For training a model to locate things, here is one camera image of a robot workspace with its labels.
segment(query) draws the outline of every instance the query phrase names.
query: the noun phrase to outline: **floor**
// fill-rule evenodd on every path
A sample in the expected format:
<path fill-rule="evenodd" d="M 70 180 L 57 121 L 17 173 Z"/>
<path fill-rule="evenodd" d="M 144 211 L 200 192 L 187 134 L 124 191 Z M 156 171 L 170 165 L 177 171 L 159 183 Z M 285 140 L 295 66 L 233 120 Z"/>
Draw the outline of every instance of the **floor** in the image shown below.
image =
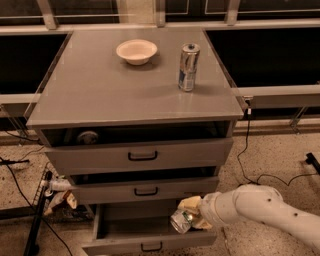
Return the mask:
<path fill-rule="evenodd" d="M 300 174 L 316 173 L 305 163 L 306 154 L 314 153 L 320 159 L 320 120 L 304 120 L 299 124 L 300 134 L 292 132 L 288 121 L 261 122 L 252 121 L 248 148 L 240 156 L 243 170 L 248 178 L 256 180 L 261 174 L 275 175 L 285 182 Z M 230 156 L 220 171 L 221 192 L 235 189 L 239 184 L 247 183 L 243 176 L 237 155 L 245 148 L 247 122 L 238 123 L 234 134 L 234 146 Z M 19 139 L 0 133 L 0 156 L 5 159 L 18 160 L 31 150 L 39 150 L 35 143 L 19 144 Z M 13 171 L 21 190 L 32 201 L 47 158 L 42 153 L 30 153 L 29 164 L 16 164 Z M 270 185 L 281 192 L 284 201 L 301 210 L 320 215 L 320 177 L 318 175 L 300 177 L 290 186 L 280 180 L 263 176 L 260 183 Z M 5 166 L 0 166 L 0 209 L 26 206 L 19 194 L 14 180 Z M 32 217 L 0 221 L 0 256 L 23 255 L 28 239 Z M 74 256 L 86 255 L 81 244 L 92 239 L 93 223 L 53 223 L 52 227 L 69 246 Z M 224 229 L 217 229 L 217 239 L 212 246 L 187 248 L 162 253 L 128 254 L 143 255 L 203 255 L 203 256 L 267 256 L 267 255 L 310 255 L 320 256 L 301 241 L 275 228 L 253 221 L 239 222 Z M 65 246 L 42 225 L 37 242 L 40 256 L 69 255 Z"/>

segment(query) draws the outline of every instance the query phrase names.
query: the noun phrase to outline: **white bowl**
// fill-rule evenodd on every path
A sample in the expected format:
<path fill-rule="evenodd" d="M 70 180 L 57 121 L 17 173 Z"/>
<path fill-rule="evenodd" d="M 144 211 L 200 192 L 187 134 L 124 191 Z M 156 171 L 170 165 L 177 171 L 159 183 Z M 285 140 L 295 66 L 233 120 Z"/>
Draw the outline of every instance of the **white bowl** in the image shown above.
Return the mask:
<path fill-rule="evenodd" d="M 154 43 L 135 39 L 120 44 L 117 47 L 117 54 L 132 65 L 143 65 L 156 54 L 157 50 Z"/>

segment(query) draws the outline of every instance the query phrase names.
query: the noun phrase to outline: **gray cabinet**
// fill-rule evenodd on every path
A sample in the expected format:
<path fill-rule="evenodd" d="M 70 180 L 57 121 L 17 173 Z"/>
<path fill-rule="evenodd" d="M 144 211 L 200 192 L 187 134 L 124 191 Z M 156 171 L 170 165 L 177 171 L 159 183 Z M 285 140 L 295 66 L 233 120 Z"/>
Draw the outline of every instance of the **gray cabinet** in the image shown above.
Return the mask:
<path fill-rule="evenodd" d="M 115 54 L 135 38 L 158 46 L 143 66 Z M 186 42 L 202 49 L 191 93 L 177 85 Z M 27 125 L 78 202 L 96 209 L 83 249 L 104 255 L 214 242 L 204 230 L 178 234 L 169 218 L 181 199 L 215 191 L 242 115 L 201 29 L 75 31 Z"/>

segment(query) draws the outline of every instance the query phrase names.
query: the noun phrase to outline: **bowl rim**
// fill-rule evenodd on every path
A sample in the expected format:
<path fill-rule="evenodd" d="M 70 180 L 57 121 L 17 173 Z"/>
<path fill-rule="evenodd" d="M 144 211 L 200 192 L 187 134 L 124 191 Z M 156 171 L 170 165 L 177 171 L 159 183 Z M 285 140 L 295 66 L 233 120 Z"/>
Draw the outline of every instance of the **bowl rim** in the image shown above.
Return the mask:
<path fill-rule="evenodd" d="M 120 52 L 119 52 L 120 49 L 125 45 L 130 45 L 131 43 L 144 43 L 144 44 L 150 45 L 151 49 L 152 49 L 152 52 L 151 52 L 151 54 L 145 55 L 144 58 L 136 58 L 136 57 L 132 58 L 130 56 L 125 56 L 125 55 L 120 54 Z M 147 58 L 150 58 L 153 55 L 155 55 L 157 51 L 158 51 L 158 47 L 156 46 L 156 44 L 154 44 L 154 43 L 152 43 L 152 42 L 150 42 L 148 40 L 144 40 L 144 39 L 132 39 L 132 40 L 125 41 L 125 42 L 119 44 L 117 49 L 116 49 L 117 55 L 119 57 L 121 57 L 123 59 L 127 59 L 127 60 L 143 60 L 143 59 L 147 59 Z"/>

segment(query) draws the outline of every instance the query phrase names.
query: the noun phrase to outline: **drawer handle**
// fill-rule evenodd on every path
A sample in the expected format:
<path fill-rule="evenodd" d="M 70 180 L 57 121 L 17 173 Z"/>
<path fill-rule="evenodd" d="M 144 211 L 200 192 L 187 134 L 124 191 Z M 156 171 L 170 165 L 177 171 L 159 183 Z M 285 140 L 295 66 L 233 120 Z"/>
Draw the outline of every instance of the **drawer handle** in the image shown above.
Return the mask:
<path fill-rule="evenodd" d="M 158 151 L 154 151 L 152 156 L 148 156 L 148 157 L 136 157 L 133 156 L 133 154 L 131 154 L 131 152 L 128 153 L 128 159 L 130 161 L 151 161 L 151 160 L 155 160 L 158 157 Z"/>
<path fill-rule="evenodd" d="M 158 189 L 158 187 L 156 187 L 155 191 L 152 193 L 138 193 L 138 189 L 135 188 L 134 194 L 136 196 L 155 196 L 156 194 L 158 194 L 158 191 L 159 191 L 159 189 Z"/>
<path fill-rule="evenodd" d="M 161 251 L 162 250 L 162 242 L 160 242 L 160 247 L 159 248 L 156 248 L 156 249 L 144 249 L 143 248 L 143 244 L 141 244 L 141 251 L 142 252 L 158 252 L 158 251 Z"/>

